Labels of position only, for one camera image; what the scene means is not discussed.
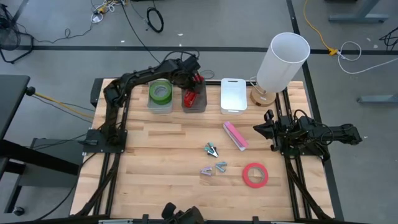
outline white cable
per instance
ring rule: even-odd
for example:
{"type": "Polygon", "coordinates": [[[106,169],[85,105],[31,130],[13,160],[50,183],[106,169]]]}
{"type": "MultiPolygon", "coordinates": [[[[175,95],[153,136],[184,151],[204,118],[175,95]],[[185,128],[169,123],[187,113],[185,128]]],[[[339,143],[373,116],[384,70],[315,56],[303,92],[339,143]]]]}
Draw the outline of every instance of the white cable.
{"type": "Polygon", "coordinates": [[[379,65],[375,65],[375,66],[373,66],[373,67],[364,69],[364,70],[362,70],[362,71],[358,71],[358,72],[347,72],[345,69],[343,69],[343,66],[341,66],[340,58],[343,59],[343,60],[348,60],[348,61],[350,61],[350,62],[354,62],[354,61],[358,60],[358,59],[361,57],[362,48],[361,48],[361,46],[359,46],[359,44],[357,44],[356,42],[347,41],[347,42],[343,43],[343,45],[341,46],[340,49],[341,49],[341,51],[337,52],[337,54],[338,54],[338,58],[337,58],[338,65],[340,66],[340,68],[342,69],[342,71],[344,71],[345,73],[348,73],[348,74],[350,74],[350,75],[355,75],[355,74],[363,73],[363,72],[369,71],[370,69],[374,69],[374,68],[380,67],[380,66],[382,66],[382,65],[387,65],[388,63],[391,63],[391,62],[393,62],[393,61],[398,60],[398,58],[395,58],[395,59],[392,59],[392,60],[390,60],[390,61],[388,61],[388,62],[384,62],[384,63],[381,63],[381,64],[379,64],[379,65]],[[358,47],[358,49],[359,49],[359,55],[358,55],[358,57],[356,57],[356,58],[354,58],[354,59],[350,59],[350,58],[347,58],[347,57],[345,57],[345,56],[343,55],[343,47],[344,47],[346,44],[354,44],[354,45],[356,45],[356,46],[358,47]]]}
{"type": "Polygon", "coordinates": [[[257,88],[257,85],[255,85],[255,84],[253,83],[253,78],[256,78],[256,77],[255,77],[255,76],[254,76],[254,77],[250,77],[249,83],[257,90],[257,92],[259,92],[260,94],[264,94],[265,92],[259,90],[259,89],[257,88]]]}
{"type": "MultiPolygon", "coordinates": [[[[115,0],[104,0],[104,2],[101,4],[101,5],[99,5],[99,6],[97,6],[96,8],[95,8],[95,10],[94,10],[94,12],[96,12],[99,8],[101,8],[101,7],[103,7],[103,6],[105,6],[105,8],[107,8],[110,12],[114,12],[114,6],[118,6],[118,5],[120,5],[121,3],[115,3],[116,1],[115,0]]],[[[99,23],[99,22],[101,22],[103,19],[104,19],[104,15],[102,14],[102,13],[97,13],[97,14],[95,14],[95,13],[92,13],[92,15],[91,15],[91,22],[92,23],[99,23]]]]}

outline gray concrete floor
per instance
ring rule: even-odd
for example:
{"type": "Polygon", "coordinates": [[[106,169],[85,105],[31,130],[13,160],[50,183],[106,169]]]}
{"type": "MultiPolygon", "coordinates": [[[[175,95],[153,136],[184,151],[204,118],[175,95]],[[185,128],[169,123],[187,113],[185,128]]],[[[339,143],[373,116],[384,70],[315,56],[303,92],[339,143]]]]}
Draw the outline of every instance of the gray concrete floor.
{"type": "MultiPolygon", "coordinates": [[[[11,14],[15,14],[22,0],[0,2],[7,4],[11,14]]],[[[304,0],[293,0],[301,34],[312,49],[323,49],[317,34],[307,27],[303,19],[303,3],[304,0]]],[[[396,28],[398,16],[394,13],[398,2],[385,0],[375,7],[374,12],[390,14],[391,18],[383,24],[330,24],[327,21],[329,14],[355,11],[361,3],[358,1],[352,5],[309,0],[307,16],[322,31],[331,47],[339,48],[343,42],[352,40],[363,49],[372,50],[376,44],[376,50],[384,50],[378,38],[396,28]]],[[[151,3],[143,1],[134,5],[141,14],[145,14],[146,7],[151,3]]],[[[38,39],[63,37],[67,27],[72,34],[81,34],[90,26],[90,7],[89,0],[29,0],[18,23],[26,26],[28,32],[38,39]]],[[[293,31],[285,1],[164,0],[157,1],[157,7],[165,19],[165,30],[161,34],[145,31],[146,25],[135,12],[130,7],[126,9],[134,28],[148,46],[268,47],[276,34],[293,31]]],[[[61,40],[55,45],[141,46],[120,7],[107,14],[101,23],[95,24],[86,36],[61,40]]],[[[6,52],[6,56],[15,57],[21,53],[15,50],[6,52]]],[[[157,58],[165,54],[154,52],[157,58]]],[[[257,73],[264,55],[259,52],[201,52],[200,64],[202,69],[215,71],[214,79],[248,79],[257,73]]],[[[357,62],[343,63],[343,66],[357,71],[393,58],[365,55],[357,62]]],[[[39,93],[90,107],[94,78],[116,77],[155,64],[147,52],[37,50],[15,65],[1,61],[0,73],[29,75],[29,85],[35,86],[39,93]]],[[[311,55],[308,66],[323,122],[332,126],[353,123],[364,138],[364,142],[356,147],[339,143],[330,146],[345,220],[394,223],[398,218],[395,212],[398,205],[398,153],[394,142],[398,133],[395,117],[398,107],[359,105],[356,99],[361,95],[396,93],[398,62],[359,75],[345,74],[340,70],[336,57],[328,55],[311,55]]],[[[294,80],[303,80],[302,71],[294,80]]],[[[89,126],[89,123],[34,98],[25,97],[6,139],[22,145],[29,145],[32,138],[68,139],[85,133],[89,126]]],[[[6,198],[15,178],[11,174],[3,177],[0,198],[6,198]]],[[[62,188],[24,188],[17,204],[27,208],[38,205],[40,209],[22,217],[0,214],[0,222],[33,220],[47,213],[67,192],[68,189],[62,188]]],[[[71,202],[66,201],[52,217],[67,216],[71,202]]],[[[0,209],[4,203],[3,200],[0,202],[0,209]]]]}

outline yellow cable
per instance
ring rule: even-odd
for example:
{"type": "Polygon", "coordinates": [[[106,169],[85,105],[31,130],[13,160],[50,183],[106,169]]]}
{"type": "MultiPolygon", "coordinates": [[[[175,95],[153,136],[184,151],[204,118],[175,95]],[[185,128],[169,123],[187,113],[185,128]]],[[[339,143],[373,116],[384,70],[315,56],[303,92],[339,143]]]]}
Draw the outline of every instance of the yellow cable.
{"type": "Polygon", "coordinates": [[[323,37],[322,37],[321,32],[320,32],[319,30],[317,30],[317,28],[315,28],[315,27],[311,24],[310,21],[308,21],[307,15],[306,15],[306,13],[305,13],[305,10],[306,10],[306,8],[307,8],[307,3],[308,3],[308,0],[305,0],[304,9],[303,9],[305,21],[307,22],[307,24],[309,24],[309,26],[310,26],[313,30],[315,30],[315,31],[319,34],[319,37],[321,38],[321,41],[322,41],[323,45],[329,50],[329,55],[332,56],[332,55],[337,54],[338,49],[333,49],[333,48],[329,47],[329,46],[325,43],[325,41],[323,40],[323,37]]]}
{"type": "Polygon", "coordinates": [[[76,114],[85,116],[85,117],[87,117],[87,118],[94,118],[94,116],[92,116],[92,115],[84,114],[84,113],[82,113],[82,112],[79,112],[79,111],[77,111],[77,110],[75,110],[75,109],[73,109],[73,108],[70,108],[70,107],[67,106],[67,105],[64,105],[63,103],[61,103],[61,102],[59,102],[59,101],[57,101],[57,100],[55,100],[55,99],[53,99],[53,98],[51,98],[51,97],[48,97],[48,96],[45,96],[45,95],[41,95],[40,93],[34,93],[34,94],[35,94],[36,96],[38,96],[38,97],[43,98],[43,99],[52,101],[52,102],[54,102],[54,103],[58,103],[59,105],[63,106],[64,108],[66,108],[66,109],[68,109],[68,110],[71,110],[71,111],[75,112],[76,114]]]}

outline white lamp shade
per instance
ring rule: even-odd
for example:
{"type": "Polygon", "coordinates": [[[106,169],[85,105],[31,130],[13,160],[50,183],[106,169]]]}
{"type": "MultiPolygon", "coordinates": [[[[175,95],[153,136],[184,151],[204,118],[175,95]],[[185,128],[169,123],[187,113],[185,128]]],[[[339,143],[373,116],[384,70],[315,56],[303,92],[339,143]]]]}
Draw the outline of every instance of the white lamp shade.
{"type": "Polygon", "coordinates": [[[300,35],[290,32],[276,35],[257,73],[257,84],[265,91],[282,91],[306,61],[310,50],[300,35]]]}

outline pink eraser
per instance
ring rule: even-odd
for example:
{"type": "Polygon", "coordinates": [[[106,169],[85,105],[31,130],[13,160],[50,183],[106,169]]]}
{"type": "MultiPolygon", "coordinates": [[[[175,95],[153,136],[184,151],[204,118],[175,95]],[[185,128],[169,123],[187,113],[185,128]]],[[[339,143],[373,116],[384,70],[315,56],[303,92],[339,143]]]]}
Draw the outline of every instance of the pink eraser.
{"type": "Polygon", "coordinates": [[[245,148],[249,145],[246,140],[242,137],[241,133],[239,133],[238,130],[231,124],[229,121],[224,123],[224,128],[225,131],[229,134],[229,136],[232,138],[232,140],[235,142],[235,144],[242,150],[245,150],[245,148]]]}

